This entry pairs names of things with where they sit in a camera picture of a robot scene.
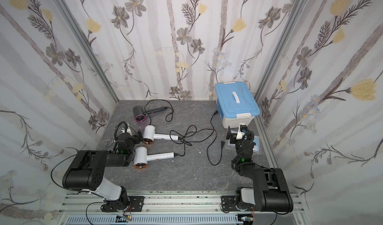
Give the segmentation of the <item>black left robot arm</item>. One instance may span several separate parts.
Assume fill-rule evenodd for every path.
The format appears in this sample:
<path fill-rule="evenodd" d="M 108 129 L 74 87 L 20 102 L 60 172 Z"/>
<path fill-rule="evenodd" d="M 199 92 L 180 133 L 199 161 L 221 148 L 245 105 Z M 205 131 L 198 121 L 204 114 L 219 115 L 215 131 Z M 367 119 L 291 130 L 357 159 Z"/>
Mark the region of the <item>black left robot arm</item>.
<path fill-rule="evenodd" d="M 121 133 L 115 136 L 113 150 L 81 150 L 63 175 L 58 187 L 74 191 L 89 192 L 103 199 L 101 211 L 105 213 L 125 212 L 132 207 L 127 190 L 104 177 L 107 167 L 128 167 L 135 157 L 135 146 L 142 141 L 142 133 Z"/>

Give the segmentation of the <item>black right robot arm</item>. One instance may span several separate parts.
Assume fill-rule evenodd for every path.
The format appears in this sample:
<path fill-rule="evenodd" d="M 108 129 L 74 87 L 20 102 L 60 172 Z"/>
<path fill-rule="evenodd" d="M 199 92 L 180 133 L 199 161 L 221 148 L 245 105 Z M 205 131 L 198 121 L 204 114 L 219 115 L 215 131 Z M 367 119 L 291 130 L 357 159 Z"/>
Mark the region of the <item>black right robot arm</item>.
<path fill-rule="evenodd" d="M 235 145 L 236 156 L 231 168 L 240 176 L 252 180 L 252 187 L 238 187 L 233 198 L 222 197 L 225 213 L 273 212 L 288 214 L 293 211 L 293 199 L 284 174 L 279 168 L 267 168 L 252 160 L 255 135 L 249 131 L 241 136 L 228 132 L 226 139 Z"/>

